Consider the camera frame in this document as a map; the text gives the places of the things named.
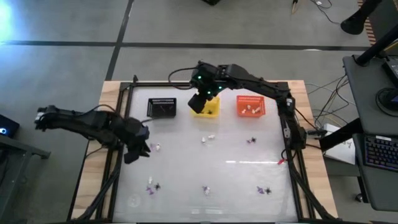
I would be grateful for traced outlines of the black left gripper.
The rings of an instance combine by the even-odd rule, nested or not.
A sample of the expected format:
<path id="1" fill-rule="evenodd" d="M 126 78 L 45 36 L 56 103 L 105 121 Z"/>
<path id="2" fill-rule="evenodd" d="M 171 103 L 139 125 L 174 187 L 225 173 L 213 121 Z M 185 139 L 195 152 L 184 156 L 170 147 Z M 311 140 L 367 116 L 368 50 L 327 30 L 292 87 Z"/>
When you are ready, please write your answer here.
<path id="1" fill-rule="evenodd" d="M 149 128 L 136 118 L 122 119 L 116 125 L 116 135 L 127 146 L 124 163 L 130 164 L 140 156 L 149 156 L 150 149 L 146 143 L 149 138 Z"/>

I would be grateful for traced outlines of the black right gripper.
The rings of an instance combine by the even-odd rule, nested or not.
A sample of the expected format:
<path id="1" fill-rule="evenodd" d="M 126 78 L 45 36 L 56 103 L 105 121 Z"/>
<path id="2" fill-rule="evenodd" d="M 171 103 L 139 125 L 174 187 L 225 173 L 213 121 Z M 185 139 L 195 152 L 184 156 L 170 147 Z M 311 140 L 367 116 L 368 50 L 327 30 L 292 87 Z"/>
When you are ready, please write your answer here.
<path id="1" fill-rule="evenodd" d="M 193 69 L 190 84 L 197 89 L 198 94 L 191 97 L 188 106 L 196 113 L 204 109 L 204 97 L 215 97 L 224 90 L 224 85 L 218 80 L 218 67 L 202 61 Z"/>

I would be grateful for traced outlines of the yellow plastic basket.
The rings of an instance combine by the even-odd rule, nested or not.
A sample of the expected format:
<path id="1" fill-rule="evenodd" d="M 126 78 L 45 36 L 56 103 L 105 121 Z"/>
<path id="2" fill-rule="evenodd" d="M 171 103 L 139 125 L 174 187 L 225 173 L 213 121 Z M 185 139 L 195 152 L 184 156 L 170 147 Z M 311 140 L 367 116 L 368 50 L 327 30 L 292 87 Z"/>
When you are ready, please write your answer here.
<path id="1" fill-rule="evenodd" d="M 211 101 L 206 101 L 205 107 L 201 113 L 196 113 L 190 110 L 192 116 L 201 118 L 217 118 L 220 114 L 220 103 L 221 100 L 218 96 L 214 97 Z M 213 114 L 208 114 L 208 110 L 213 110 Z"/>

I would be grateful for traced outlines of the black plastic basket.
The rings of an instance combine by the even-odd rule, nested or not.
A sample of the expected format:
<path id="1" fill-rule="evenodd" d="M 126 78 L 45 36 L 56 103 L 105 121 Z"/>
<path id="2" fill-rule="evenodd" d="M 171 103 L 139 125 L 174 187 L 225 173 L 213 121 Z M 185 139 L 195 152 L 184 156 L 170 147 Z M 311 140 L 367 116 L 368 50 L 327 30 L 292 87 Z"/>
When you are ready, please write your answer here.
<path id="1" fill-rule="evenodd" d="M 177 113 L 176 98 L 149 98 L 147 116 L 150 118 L 174 118 Z"/>

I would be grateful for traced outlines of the orange plastic basket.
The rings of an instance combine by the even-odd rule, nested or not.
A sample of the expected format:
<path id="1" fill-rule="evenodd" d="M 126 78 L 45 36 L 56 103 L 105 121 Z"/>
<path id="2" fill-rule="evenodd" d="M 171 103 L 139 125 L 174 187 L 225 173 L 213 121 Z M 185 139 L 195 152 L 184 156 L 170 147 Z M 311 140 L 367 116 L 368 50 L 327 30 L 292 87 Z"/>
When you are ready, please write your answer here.
<path id="1" fill-rule="evenodd" d="M 249 95 L 238 95 L 236 97 L 236 111 L 238 116 L 259 118 L 266 114 L 265 99 L 263 96 L 249 96 Z M 253 112 L 254 109 L 260 107 L 261 110 L 257 113 Z"/>

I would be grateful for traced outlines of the grey metal cart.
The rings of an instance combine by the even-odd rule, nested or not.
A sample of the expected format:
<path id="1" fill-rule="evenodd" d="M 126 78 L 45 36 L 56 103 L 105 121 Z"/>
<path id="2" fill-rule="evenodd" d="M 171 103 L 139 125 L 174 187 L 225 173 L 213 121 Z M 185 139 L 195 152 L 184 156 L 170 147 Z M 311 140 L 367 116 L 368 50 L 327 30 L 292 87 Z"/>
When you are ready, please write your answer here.
<path id="1" fill-rule="evenodd" d="M 48 159 L 51 152 L 5 136 L 0 136 L 0 151 L 5 152 L 4 162 L 0 162 L 0 224 L 5 224 L 30 158 Z"/>

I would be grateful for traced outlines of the black power adapter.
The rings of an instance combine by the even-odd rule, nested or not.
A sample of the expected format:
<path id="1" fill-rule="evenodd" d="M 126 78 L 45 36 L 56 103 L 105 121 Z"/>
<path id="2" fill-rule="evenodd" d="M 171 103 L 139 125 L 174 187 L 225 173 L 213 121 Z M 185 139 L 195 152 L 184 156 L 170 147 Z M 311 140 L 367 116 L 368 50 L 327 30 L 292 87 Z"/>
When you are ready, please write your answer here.
<path id="1" fill-rule="evenodd" d="M 309 129 L 307 130 L 307 135 L 312 138 L 322 138 L 327 134 L 328 131 L 324 129 Z"/>

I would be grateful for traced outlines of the black box blue light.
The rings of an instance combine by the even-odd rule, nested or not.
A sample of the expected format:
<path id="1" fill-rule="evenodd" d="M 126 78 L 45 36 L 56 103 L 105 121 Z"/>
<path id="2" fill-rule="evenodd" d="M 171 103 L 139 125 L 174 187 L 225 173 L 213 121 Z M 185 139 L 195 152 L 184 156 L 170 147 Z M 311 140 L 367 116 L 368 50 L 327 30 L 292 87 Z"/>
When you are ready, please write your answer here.
<path id="1" fill-rule="evenodd" d="M 13 138 L 20 124 L 0 114 L 0 135 Z"/>

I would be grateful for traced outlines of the white paper sheet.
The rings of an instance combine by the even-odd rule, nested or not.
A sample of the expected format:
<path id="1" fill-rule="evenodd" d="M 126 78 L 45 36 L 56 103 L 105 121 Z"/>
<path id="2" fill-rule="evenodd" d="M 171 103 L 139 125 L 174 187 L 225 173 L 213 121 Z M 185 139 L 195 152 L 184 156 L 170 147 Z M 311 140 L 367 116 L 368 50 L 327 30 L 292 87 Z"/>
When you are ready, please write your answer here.
<path id="1" fill-rule="evenodd" d="M 324 155 L 330 159 L 345 162 L 347 164 L 356 164 L 355 146 L 352 138 L 327 150 Z"/>

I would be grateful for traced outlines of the grey side desk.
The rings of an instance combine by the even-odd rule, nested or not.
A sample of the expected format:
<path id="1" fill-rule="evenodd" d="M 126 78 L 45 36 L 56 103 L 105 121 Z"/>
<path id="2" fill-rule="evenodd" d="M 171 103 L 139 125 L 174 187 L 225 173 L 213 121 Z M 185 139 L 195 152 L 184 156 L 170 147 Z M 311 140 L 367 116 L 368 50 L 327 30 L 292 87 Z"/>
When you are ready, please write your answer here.
<path id="1" fill-rule="evenodd" d="M 398 212 L 398 172 L 366 166 L 364 163 L 365 138 L 398 140 L 398 117 L 383 113 L 376 104 L 376 93 L 394 84 L 385 74 L 379 58 L 367 66 L 359 66 L 352 56 L 343 58 L 351 92 L 363 131 L 353 135 L 359 173 L 364 185 L 364 198 L 375 210 Z"/>

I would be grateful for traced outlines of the black stand pole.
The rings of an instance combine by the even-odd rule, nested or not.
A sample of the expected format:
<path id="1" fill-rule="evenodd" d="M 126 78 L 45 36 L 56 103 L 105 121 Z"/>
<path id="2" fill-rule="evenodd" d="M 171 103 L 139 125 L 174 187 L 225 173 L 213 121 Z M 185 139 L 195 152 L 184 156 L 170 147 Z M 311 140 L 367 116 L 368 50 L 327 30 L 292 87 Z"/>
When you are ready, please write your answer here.
<path id="1" fill-rule="evenodd" d="M 398 24 L 395 25 L 386 35 L 384 35 L 374 45 L 367 49 L 363 54 L 361 54 L 359 57 L 355 57 L 354 61 L 357 65 L 366 65 L 372 58 L 374 58 L 386 47 L 391 45 L 396 39 L 398 39 Z"/>

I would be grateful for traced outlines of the black round monitor base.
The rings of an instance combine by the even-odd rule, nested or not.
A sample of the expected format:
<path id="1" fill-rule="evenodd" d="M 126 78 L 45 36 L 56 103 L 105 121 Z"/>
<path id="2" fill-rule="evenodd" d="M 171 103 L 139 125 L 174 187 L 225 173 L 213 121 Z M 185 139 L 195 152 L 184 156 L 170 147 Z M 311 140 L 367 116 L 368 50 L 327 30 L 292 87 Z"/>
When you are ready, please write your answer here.
<path id="1" fill-rule="evenodd" d="M 378 108 L 390 116 L 398 116 L 398 88 L 383 88 L 376 93 Z"/>

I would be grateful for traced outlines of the black computer keyboard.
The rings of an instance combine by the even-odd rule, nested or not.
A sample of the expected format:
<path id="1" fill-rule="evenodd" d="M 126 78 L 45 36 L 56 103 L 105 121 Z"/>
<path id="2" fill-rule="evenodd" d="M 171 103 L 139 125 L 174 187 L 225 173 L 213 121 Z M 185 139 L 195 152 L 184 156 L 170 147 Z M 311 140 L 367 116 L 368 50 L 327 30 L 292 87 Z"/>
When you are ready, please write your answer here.
<path id="1" fill-rule="evenodd" d="M 398 139 L 365 136 L 363 161 L 366 166 L 398 172 Z"/>

